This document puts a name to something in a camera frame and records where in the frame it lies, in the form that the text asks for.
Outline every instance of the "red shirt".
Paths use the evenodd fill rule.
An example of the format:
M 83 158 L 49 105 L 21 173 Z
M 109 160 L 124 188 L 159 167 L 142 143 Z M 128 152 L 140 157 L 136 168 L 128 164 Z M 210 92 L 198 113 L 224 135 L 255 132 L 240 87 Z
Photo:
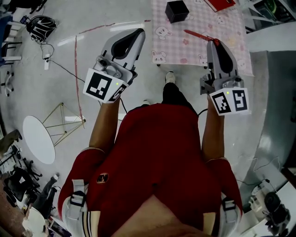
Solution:
M 98 184 L 97 178 L 109 179 Z M 101 211 L 98 236 L 111 236 L 155 195 L 183 223 L 203 230 L 203 213 L 220 212 L 221 192 L 242 209 L 227 160 L 201 159 L 198 116 L 185 106 L 155 104 L 129 112 L 112 151 L 81 152 L 62 188 L 58 210 L 73 193 L 72 179 L 89 183 L 88 211 Z

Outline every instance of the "gold wire frame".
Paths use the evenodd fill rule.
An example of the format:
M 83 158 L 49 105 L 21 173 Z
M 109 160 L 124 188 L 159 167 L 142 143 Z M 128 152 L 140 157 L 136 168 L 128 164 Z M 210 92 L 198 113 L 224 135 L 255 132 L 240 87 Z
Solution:
M 71 122 L 71 123 L 65 123 L 65 116 L 64 116 L 64 107 L 66 107 L 64 105 L 64 103 L 60 103 L 57 107 L 54 108 L 54 110 L 49 114 L 49 116 L 46 117 L 46 119 L 42 122 L 42 124 L 44 125 L 45 121 L 54 113 L 54 111 L 56 111 L 58 108 L 61 109 L 61 118 L 62 118 L 62 124 L 59 125 L 53 125 L 53 126 L 47 126 L 45 127 L 46 129 L 48 128 L 53 128 L 53 127 L 58 127 L 58 126 L 63 126 L 63 130 L 64 133 L 60 133 L 60 134 L 54 134 L 54 135 L 50 135 L 51 137 L 54 136 L 61 136 L 55 143 L 54 146 L 57 146 L 62 140 L 64 140 L 66 137 L 68 137 L 72 132 L 74 132 L 76 129 L 78 129 L 80 126 L 84 125 L 84 123 L 86 122 L 85 118 L 81 118 L 81 121 L 78 122 Z M 73 113 L 74 115 L 76 115 L 78 118 L 80 118 L 79 115 L 77 115 L 76 113 L 72 112 L 71 110 L 69 110 L 71 113 Z M 66 131 L 65 125 L 68 124 L 77 124 L 76 127 L 70 129 L 69 131 Z

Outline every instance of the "table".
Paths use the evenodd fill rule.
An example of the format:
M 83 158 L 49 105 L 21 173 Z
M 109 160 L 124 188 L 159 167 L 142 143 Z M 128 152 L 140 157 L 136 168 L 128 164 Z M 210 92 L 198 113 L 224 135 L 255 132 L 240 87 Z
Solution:
M 204 0 L 184 0 L 190 11 L 187 19 L 171 24 L 165 14 L 168 1 L 152 0 L 153 63 L 207 66 L 207 42 L 185 33 L 187 29 L 220 39 L 236 58 L 239 73 L 253 75 L 244 21 L 236 6 L 214 12 Z
M 25 141 L 33 155 L 44 164 L 52 164 L 56 151 L 50 134 L 42 122 L 34 116 L 27 116 L 23 122 Z

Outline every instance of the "red notebook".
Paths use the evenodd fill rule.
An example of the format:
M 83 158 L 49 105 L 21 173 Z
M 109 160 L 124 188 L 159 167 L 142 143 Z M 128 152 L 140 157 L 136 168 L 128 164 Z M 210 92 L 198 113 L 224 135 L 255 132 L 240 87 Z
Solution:
M 204 0 L 214 12 L 221 11 L 235 4 L 234 0 Z

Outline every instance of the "gray floor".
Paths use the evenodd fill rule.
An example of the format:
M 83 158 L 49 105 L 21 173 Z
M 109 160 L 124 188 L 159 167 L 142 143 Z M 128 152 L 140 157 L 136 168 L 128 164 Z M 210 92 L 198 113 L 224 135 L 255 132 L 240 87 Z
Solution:
M 197 66 L 157 67 L 152 64 L 152 23 L 144 22 L 152 18 L 149 0 L 48 0 L 45 6 L 44 15 L 52 17 L 59 23 L 47 41 L 55 48 L 52 59 L 74 73 L 74 37 L 77 35 L 78 76 L 82 79 L 85 79 L 88 68 L 93 67 L 106 40 L 118 32 L 115 27 L 140 24 L 144 28 L 146 41 L 140 58 L 136 62 L 136 71 L 139 76 L 122 95 L 128 110 L 141 105 L 144 99 L 152 103 L 161 102 L 165 84 L 164 76 L 169 70 L 175 72 L 177 85 L 197 112 L 207 107 L 206 96 L 199 95 L 199 78 L 206 74 L 207 70 Z M 25 13 L 28 14 L 28 11 L 24 9 L 18 9 L 16 12 L 18 16 Z M 85 30 L 112 23 L 119 25 L 101 27 L 79 34 Z M 5 97 L 3 93 L 0 95 L 0 107 L 8 132 L 15 128 L 22 132 L 23 120 L 28 115 L 36 116 L 40 120 L 45 119 L 60 102 L 64 102 L 75 112 L 79 111 L 75 78 L 53 63 L 50 63 L 49 70 L 45 71 L 40 46 L 31 40 L 26 30 L 22 33 L 22 40 L 23 44 L 15 52 L 15 55 L 22 55 L 23 59 L 15 63 L 15 77 L 12 81 L 14 92 L 10 97 Z M 50 46 L 44 46 L 45 54 L 48 50 L 52 52 Z M 9 68 L 2 67 L 2 74 L 7 69 Z M 253 107 L 253 78 L 243 77 L 243 79 L 249 89 L 250 103 Z M 80 105 L 87 122 L 84 129 L 79 128 L 56 147 L 55 162 L 51 165 L 41 163 L 30 152 L 25 141 L 19 143 L 23 156 L 34 160 L 36 168 L 43 173 L 41 185 L 44 185 L 55 172 L 59 172 L 61 177 L 58 184 L 62 186 L 76 156 L 88 145 L 99 104 L 82 93 L 81 81 L 78 81 L 78 84 Z M 120 113 L 124 113 L 122 106 L 120 106 Z M 205 118 L 206 112 L 199 119 L 201 138 Z M 225 155 L 237 179 L 243 180 L 249 169 L 252 162 L 250 158 L 255 153 L 258 134 L 261 130 L 262 124 L 252 115 L 252 112 L 247 115 L 227 116 L 225 119 Z

